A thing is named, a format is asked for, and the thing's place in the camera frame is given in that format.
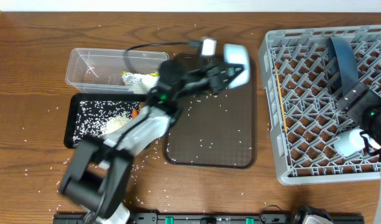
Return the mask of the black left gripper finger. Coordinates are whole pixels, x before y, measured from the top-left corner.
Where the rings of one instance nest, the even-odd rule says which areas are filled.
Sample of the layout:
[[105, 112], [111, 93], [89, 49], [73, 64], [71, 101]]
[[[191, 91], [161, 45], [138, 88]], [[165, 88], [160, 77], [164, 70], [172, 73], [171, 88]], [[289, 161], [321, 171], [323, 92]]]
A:
[[239, 63], [225, 63], [224, 66], [226, 69], [230, 69], [230, 68], [232, 68], [233, 70], [243, 70], [244, 69], [244, 65], [239, 64]]
[[227, 89], [237, 88], [245, 84], [244, 71], [226, 70], [227, 76]]

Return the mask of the light blue rice bowl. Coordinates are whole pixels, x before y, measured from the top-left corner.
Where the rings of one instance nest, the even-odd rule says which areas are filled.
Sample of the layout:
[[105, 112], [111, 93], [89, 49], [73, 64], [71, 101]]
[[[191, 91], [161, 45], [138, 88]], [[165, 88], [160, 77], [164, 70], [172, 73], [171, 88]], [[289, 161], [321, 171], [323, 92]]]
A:
[[229, 89], [249, 82], [250, 59], [243, 45], [224, 44], [224, 61], [229, 65]]

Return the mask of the dark blue plate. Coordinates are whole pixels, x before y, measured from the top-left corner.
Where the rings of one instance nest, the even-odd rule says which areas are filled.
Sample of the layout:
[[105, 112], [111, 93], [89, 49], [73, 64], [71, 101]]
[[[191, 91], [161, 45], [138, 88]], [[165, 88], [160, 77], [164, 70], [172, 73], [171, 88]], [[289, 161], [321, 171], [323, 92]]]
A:
[[342, 37], [330, 37], [328, 53], [330, 60], [333, 58], [337, 60], [332, 69], [333, 73], [340, 73], [340, 80], [335, 81], [334, 86], [337, 89], [342, 88], [342, 96], [345, 96], [359, 82], [354, 51], [346, 39]]

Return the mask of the wooden chopstick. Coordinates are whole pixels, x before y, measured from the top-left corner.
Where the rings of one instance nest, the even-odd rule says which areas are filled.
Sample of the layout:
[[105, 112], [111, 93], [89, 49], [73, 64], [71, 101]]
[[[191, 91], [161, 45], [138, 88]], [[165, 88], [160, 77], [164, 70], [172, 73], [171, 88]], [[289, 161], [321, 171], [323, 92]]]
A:
[[281, 114], [282, 114], [282, 119], [283, 119], [283, 127], [284, 127], [284, 130], [285, 130], [285, 133], [288, 133], [287, 122], [286, 122], [286, 117], [285, 117], [285, 110], [284, 110], [284, 104], [283, 104], [283, 98], [282, 98], [282, 89], [281, 89], [281, 86], [280, 86], [280, 80], [279, 80], [279, 76], [278, 76], [278, 70], [277, 70], [276, 66], [274, 68], [275, 68], [275, 76], [276, 76], [277, 88], [278, 88], [278, 97], [279, 97]]

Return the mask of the white tissue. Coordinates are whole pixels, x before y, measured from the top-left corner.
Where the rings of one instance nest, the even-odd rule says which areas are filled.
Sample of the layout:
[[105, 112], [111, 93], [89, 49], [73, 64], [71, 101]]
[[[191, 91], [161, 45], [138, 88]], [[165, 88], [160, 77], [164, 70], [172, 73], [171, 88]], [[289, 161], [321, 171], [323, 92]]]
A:
[[146, 94], [149, 90], [154, 87], [158, 80], [159, 76], [152, 75], [143, 75], [135, 73], [133, 74], [133, 84], [129, 87], [129, 90], [134, 94]]

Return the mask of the yellow foil snack wrapper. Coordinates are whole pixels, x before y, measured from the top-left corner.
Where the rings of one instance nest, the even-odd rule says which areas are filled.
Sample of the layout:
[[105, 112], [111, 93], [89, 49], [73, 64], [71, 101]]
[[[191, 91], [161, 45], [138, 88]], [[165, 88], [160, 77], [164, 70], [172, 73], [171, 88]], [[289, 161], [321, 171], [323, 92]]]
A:
[[121, 77], [125, 85], [132, 86], [138, 83], [141, 83], [143, 85], [149, 86], [154, 85], [155, 82], [159, 79], [159, 73], [148, 73], [148, 74], [141, 74], [141, 73], [131, 73], [123, 71], [121, 72]]

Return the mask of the orange carrot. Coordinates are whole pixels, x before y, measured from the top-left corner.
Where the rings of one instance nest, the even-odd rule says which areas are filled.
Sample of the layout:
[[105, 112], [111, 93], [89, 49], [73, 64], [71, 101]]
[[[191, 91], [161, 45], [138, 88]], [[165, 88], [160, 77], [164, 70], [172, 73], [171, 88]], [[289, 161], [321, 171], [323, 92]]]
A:
[[135, 119], [138, 116], [139, 112], [136, 109], [132, 110], [132, 119]]

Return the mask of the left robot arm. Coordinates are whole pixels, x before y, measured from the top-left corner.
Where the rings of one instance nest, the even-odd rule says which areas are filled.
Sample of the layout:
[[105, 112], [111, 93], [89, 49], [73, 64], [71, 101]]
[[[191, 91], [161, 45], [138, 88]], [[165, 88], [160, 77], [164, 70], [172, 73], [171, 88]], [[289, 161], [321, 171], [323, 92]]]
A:
[[81, 140], [59, 192], [87, 209], [84, 223], [126, 223], [122, 200], [133, 160], [176, 124], [182, 112], [179, 99], [241, 86], [248, 82], [249, 70], [248, 58], [213, 60], [192, 71], [176, 60], [164, 61], [136, 118], [101, 138]]

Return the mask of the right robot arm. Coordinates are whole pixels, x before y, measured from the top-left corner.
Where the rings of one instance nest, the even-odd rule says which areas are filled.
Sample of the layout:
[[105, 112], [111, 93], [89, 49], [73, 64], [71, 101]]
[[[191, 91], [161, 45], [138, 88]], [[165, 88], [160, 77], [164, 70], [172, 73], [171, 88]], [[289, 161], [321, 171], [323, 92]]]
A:
[[[361, 83], [356, 76], [342, 74], [341, 87], [342, 98], [337, 102], [337, 107], [346, 112], [348, 117], [360, 126], [364, 134], [381, 146], [381, 97]], [[365, 147], [364, 152], [370, 156], [378, 156], [381, 162], [381, 148], [370, 152], [368, 147]], [[381, 170], [379, 202], [374, 223], [381, 223]]]

